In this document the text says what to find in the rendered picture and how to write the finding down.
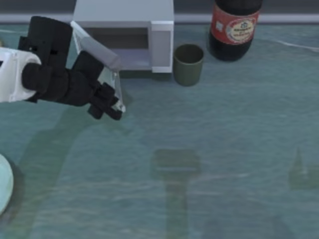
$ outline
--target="table surface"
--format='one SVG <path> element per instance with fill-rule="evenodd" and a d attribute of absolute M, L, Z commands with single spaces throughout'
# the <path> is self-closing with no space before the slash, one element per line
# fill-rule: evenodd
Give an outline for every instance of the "table surface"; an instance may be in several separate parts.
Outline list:
<path fill-rule="evenodd" d="M 27 28 L 0 29 L 16 47 Z M 205 49 L 200 83 L 123 73 L 120 122 L 0 105 L 16 182 L 0 239 L 319 238 L 319 26 L 258 26 L 235 63 L 207 53 L 206 30 L 175 28 Z"/>
<path fill-rule="evenodd" d="M 173 0 L 134 0 L 134 4 L 130 4 L 131 2 L 132 0 L 77 0 L 73 20 L 76 22 L 174 21 Z"/>

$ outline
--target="bottle label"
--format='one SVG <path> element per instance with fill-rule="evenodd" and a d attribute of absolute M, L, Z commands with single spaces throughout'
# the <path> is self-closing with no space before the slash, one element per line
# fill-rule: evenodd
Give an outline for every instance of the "bottle label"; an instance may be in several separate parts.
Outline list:
<path fill-rule="evenodd" d="M 243 44 L 253 38 L 258 16 L 259 11 L 249 16 L 230 15 L 215 4 L 211 34 L 226 44 Z"/>

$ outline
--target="white plate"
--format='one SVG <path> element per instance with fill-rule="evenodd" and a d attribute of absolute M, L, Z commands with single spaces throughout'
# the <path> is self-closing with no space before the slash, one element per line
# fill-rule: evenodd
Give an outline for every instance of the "white plate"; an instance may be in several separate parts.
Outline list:
<path fill-rule="evenodd" d="M 5 211 L 13 193 L 13 173 L 10 164 L 0 154 L 0 215 Z"/>

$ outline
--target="green cup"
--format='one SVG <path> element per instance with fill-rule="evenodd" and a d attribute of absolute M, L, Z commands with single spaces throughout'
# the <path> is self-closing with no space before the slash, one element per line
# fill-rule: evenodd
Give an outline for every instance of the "green cup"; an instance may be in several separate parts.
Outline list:
<path fill-rule="evenodd" d="M 181 45 L 174 51 L 173 75 L 182 86 L 193 86 L 200 79 L 204 51 L 197 45 Z"/>

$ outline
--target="soda bottle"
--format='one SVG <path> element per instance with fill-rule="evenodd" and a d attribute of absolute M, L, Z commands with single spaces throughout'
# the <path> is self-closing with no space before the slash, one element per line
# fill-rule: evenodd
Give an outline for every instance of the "soda bottle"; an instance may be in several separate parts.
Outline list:
<path fill-rule="evenodd" d="M 248 51 L 263 0 L 215 0 L 209 51 L 217 59 L 236 61 Z"/>

